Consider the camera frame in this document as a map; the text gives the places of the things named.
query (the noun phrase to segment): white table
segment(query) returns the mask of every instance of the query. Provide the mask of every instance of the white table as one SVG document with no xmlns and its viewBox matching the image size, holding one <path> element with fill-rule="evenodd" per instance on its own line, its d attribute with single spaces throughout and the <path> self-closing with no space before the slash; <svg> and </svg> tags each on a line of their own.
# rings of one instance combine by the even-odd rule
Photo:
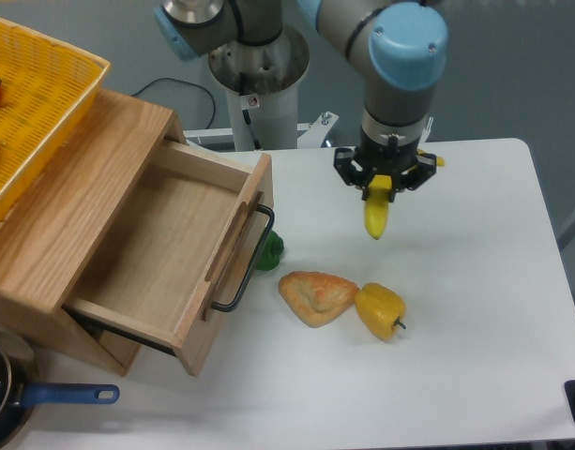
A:
<svg viewBox="0 0 575 450">
<path fill-rule="evenodd" d="M 329 149 L 271 152 L 286 253 L 257 273 L 199 379 L 143 349 L 120 379 L 39 350 L 48 381 L 117 383 L 110 407 L 43 405 L 10 449 L 318 449 L 575 438 L 575 308 L 528 148 L 425 144 L 446 167 L 399 195 L 384 237 Z M 257 154 L 232 155 L 252 161 Z M 406 331 L 377 340 L 350 308 L 309 329 L 277 292 L 320 270 L 380 282 Z"/>
</svg>

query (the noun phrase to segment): green bell pepper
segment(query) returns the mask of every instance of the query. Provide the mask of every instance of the green bell pepper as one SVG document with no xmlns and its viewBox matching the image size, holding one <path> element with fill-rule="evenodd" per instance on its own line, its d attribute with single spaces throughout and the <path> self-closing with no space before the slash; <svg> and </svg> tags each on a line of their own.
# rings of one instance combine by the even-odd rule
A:
<svg viewBox="0 0 575 450">
<path fill-rule="evenodd" d="M 278 234 L 271 231 L 266 238 L 265 248 L 256 269 L 268 271 L 277 267 L 280 262 L 280 255 L 284 250 L 283 240 Z"/>
</svg>

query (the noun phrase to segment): blue pan handle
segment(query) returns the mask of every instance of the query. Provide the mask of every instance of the blue pan handle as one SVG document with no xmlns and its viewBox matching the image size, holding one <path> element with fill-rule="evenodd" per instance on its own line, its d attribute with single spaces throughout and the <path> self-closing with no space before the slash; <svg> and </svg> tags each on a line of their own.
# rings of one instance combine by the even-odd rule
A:
<svg viewBox="0 0 575 450">
<path fill-rule="evenodd" d="M 113 384 L 31 382 L 24 386 L 19 404 L 23 408 L 41 403 L 111 405 L 119 397 L 120 390 Z"/>
</svg>

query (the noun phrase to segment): banana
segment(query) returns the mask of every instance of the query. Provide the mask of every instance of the banana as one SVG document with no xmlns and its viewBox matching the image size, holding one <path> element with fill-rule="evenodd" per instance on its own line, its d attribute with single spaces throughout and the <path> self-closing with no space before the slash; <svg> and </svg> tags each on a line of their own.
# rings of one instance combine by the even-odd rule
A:
<svg viewBox="0 0 575 450">
<path fill-rule="evenodd" d="M 379 239 L 387 225 L 391 177 L 375 175 L 369 184 L 369 197 L 364 202 L 364 226 L 373 239 Z"/>
</svg>

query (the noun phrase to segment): yellow bell pepper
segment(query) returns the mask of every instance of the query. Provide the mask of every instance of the yellow bell pepper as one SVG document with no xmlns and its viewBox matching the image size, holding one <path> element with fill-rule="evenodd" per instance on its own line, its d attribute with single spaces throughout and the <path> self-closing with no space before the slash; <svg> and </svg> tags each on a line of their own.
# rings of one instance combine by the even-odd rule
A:
<svg viewBox="0 0 575 450">
<path fill-rule="evenodd" d="M 377 283 L 366 284 L 354 297 L 358 316 L 381 340 L 391 338 L 406 314 L 406 304 L 399 295 Z"/>
</svg>

